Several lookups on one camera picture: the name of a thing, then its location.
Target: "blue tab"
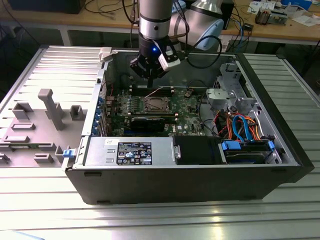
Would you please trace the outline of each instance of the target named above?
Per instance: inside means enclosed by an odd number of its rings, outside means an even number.
[[[275,149],[275,144],[272,141],[268,141],[268,144],[271,150]]]
[[[223,150],[241,150],[241,145],[237,141],[224,141],[221,145]]]
[[[228,146],[228,149],[230,150],[240,150],[241,146],[240,143],[237,141],[225,141],[225,143]]]
[[[221,144],[221,146],[222,146],[222,150],[223,150],[223,151],[228,149],[228,146],[226,145],[226,142],[223,142],[223,143]]]
[[[75,149],[64,150],[62,156],[64,158],[74,158],[76,156],[76,150]]]

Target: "power supply label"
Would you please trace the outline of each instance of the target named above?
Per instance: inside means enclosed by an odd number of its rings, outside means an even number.
[[[152,165],[151,142],[119,142],[118,165]]]

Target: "metal bracket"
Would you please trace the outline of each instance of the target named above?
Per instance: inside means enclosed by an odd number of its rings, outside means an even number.
[[[111,47],[102,47],[99,52],[99,61],[100,63],[106,62],[112,58],[112,54],[116,52],[112,52]]]
[[[175,159],[180,159],[181,158],[181,152],[180,152],[180,146],[174,146],[173,147],[173,153],[174,153],[174,158]]]

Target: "wooden workbench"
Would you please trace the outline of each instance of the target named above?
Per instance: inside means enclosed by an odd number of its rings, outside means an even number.
[[[116,0],[99,0],[99,5],[113,4]],[[131,4],[131,0],[126,0],[126,5]],[[247,13],[247,6],[249,0],[235,0],[237,9],[246,23],[254,25],[251,41],[257,42],[275,42],[275,43],[291,43],[291,44],[310,44],[314,45],[320,39],[320,26],[314,25],[311,27],[304,26],[291,19],[288,19],[286,25],[258,25],[255,24],[254,14]],[[105,11],[120,8],[121,2],[117,5],[105,7]],[[8,9],[12,15],[22,23],[25,27],[33,28],[51,28],[58,29],[61,32],[61,36],[65,45],[71,45],[69,39],[68,30],[81,30],[81,31],[99,31],[99,32],[116,32],[116,33],[129,33],[130,23],[126,19],[124,11],[122,9],[117,10],[114,13],[114,19],[100,15],[98,13],[92,13],[85,9],[79,14],[65,14],[55,12],[34,12],[34,11],[14,11],[7,4]],[[88,8],[92,11],[97,11],[97,5],[93,2]],[[320,7],[312,5],[310,11],[320,12]],[[4,7],[0,3],[0,21],[4,26],[18,26],[17,23],[10,17],[5,11]],[[222,31],[222,35],[226,38],[232,37],[238,34],[236,26],[230,22],[228,29]]]

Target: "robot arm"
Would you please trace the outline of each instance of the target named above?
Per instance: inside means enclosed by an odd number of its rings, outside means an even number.
[[[148,87],[153,79],[161,78],[174,66],[180,64],[181,52],[177,52],[170,36],[183,35],[185,23],[179,15],[172,16],[175,0],[140,0],[139,3],[139,54],[130,63],[130,67],[142,78],[148,79]],[[207,36],[219,36],[224,22],[220,6],[222,0],[198,0],[191,9],[185,11],[190,23],[188,44],[194,45],[199,39]],[[185,42],[185,37],[178,39]],[[201,42],[198,48],[207,50],[215,40]]]

